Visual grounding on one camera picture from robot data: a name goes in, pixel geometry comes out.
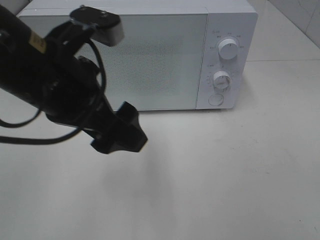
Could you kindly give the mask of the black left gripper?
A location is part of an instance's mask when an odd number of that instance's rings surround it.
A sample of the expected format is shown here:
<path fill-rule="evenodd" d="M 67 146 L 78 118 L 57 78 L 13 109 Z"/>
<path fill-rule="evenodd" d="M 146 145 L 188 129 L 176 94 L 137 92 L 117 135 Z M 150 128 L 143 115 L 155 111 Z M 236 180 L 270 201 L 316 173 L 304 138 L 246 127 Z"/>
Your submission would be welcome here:
<path fill-rule="evenodd" d="M 97 77 L 105 81 L 103 65 L 86 57 L 51 61 L 46 66 L 52 89 L 44 108 L 53 123 L 81 129 L 93 138 L 91 146 L 99 153 L 116 151 L 138 153 L 148 138 L 139 122 L 139 112 L 124 101 L 116 113 L 105 97 Z"/>

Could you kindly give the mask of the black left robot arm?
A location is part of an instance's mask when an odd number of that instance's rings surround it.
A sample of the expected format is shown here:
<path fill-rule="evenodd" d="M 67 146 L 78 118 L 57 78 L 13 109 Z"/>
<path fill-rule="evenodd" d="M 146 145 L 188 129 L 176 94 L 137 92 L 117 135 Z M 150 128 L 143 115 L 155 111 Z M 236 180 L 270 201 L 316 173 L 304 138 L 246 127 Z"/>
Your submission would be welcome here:
<path fill-rule="evenodd" d="M 44 146 L 80 132 L 102 154 L 139 152 L 147 136 L 139 112 L 128 102 L 114 111 L 105 96 L 107 75 L 96 42 L 108 47 L 124 38 L 119 15 L 81 5 L 69 20 L 40 37 L 7 8 L 0 9 L 0 87 L 45 113 L 53 123 L 73 127 L 56 138 L 2 136 L 3 144 Z"/>

